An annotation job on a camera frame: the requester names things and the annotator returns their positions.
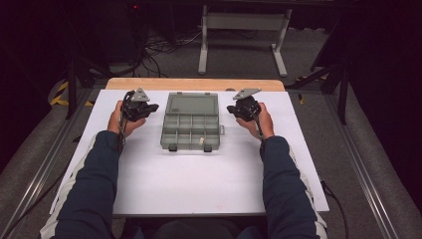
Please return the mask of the black tripod stand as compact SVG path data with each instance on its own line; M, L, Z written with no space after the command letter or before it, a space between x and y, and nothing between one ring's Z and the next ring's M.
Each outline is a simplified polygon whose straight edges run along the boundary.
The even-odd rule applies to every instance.
M337 115L342 124L346 124L345 109L348 91L349 75L347 71L348 63L346 60L331 64L326 68L322 68L315 73L306 77L300 77L291 85L287 85L287 90L298 90L305 85L325 77L324 83L320 86L320 91L324 95L332 95L336 88L339 88L339 96L337 103Z

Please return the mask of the dark equipment with red light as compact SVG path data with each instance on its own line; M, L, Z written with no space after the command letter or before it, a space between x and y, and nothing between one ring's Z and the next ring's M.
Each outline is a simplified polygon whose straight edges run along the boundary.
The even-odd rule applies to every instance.
M146 55L145 45L148 40L148 22L144 5L139 0L125 0L126 15L129 21L130 35L136 48L136 61L141 63Z

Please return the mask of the person's lap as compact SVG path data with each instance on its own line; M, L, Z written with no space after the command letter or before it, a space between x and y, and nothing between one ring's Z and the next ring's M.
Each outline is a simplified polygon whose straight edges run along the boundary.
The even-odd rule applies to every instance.
M126 219L119 239L267 239L265 226L261 218Z

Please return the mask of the yellow black floor tape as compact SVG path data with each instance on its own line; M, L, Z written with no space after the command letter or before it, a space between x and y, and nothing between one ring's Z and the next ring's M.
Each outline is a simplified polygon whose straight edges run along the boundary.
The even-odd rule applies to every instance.
M53 95L53 98L50 100L50 105L60 105L60 106L67 106L69 104L68 100L64 99L64 92L68 88L69 83L66 81L63 81L59 84L59 87L57 88L57 91Z

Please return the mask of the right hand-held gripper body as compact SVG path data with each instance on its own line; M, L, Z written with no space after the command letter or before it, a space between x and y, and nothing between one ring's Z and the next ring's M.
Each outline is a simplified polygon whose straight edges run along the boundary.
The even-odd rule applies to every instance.
M235 97L237 113L244 116L244 121L257 120L258 114L261 112L259 103L253 98L260 89L242 89Z

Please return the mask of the aluminium floor rail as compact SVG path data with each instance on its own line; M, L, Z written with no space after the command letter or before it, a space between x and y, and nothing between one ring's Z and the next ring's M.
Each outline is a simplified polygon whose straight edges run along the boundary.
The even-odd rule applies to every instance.
M337 104L334 96L324 95L324 101L328 107L330 114L339 130L339 133L346 145L350 163L357 176L359 184L363 190L365 198L374 215L377 225L383 235L384 239L399 239L399 236L392 224L392 221L387 213L387 210L380 198L377 188L375 187L358 149L352 139L352 136L345 124L342 123L337 113Z
M81 90L72 116L52 106L0 173L0 239L37 238L99 92Z

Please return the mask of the grey transparent compartment box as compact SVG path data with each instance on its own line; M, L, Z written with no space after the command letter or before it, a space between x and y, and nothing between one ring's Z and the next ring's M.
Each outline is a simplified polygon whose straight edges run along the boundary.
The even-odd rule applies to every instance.
M202 150L220 147L218 95L213 93L170 93L163 119L160 144L163 149ZM199 138L205 141L199 145Z

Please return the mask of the white table cover sheet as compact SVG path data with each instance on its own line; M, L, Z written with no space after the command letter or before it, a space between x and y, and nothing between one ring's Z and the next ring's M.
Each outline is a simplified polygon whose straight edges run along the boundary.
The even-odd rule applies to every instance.
M60 189L92 138L106 129L109 114L127 90L101 90ZM119 161L117 195L113 215L199 216L258 215L265 212L262 199L263 163L260 143L240 127L226 107L234 105L234 92L217 92L220 124L224 134L220 148L201 150L162 149L160 137L169 91L146 91L156 113L126 140ZM329 211L314 162L287 92L254 95L270 112L277 135L289 143L296 164L308 179L317 211Z

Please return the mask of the person's right hand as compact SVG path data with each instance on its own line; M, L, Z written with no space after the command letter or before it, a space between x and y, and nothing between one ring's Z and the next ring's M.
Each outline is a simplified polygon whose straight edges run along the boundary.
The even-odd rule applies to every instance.
M264 103L259 103L261 112L258 114L258 125L254 121L244 121L243 119L236 119L236 122L241 127L247 129L249 133L256 139L265 140L268 137L274 136L274 126L271 115L267 111Z

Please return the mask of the grey metal stand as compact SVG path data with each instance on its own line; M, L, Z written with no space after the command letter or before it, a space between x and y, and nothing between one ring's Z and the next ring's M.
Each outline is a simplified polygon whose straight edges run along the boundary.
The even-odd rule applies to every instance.
M216 13L210 12L208 6L203 6L201 19L202 42L199 56L198 73L204 75L207 71L208 30L254 30L278 31L279 38L271 45L275 63L282 78L288 75L281 49L285 40L293 10L288 9L282 14L250 14L250 13Z

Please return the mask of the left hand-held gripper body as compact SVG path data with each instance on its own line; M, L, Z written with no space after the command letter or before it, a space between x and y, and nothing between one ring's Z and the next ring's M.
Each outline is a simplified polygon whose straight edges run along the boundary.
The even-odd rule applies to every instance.
M144 113L149 113L149 97L142 88L127 92L123 98L122 115L126 120L137 121Z

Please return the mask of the person's left hand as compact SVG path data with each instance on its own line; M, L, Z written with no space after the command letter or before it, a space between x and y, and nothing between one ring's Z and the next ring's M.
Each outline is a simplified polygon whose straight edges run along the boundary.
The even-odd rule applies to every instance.
M121 110L122 101L118 101L115 105L113 112L110 114L107 130L120 134L119 124L120 124L120 110ZM125 136L130 136L137 128L143 126L146 123L146 119L139 119L137 121L126 121L125 127L123 129Z

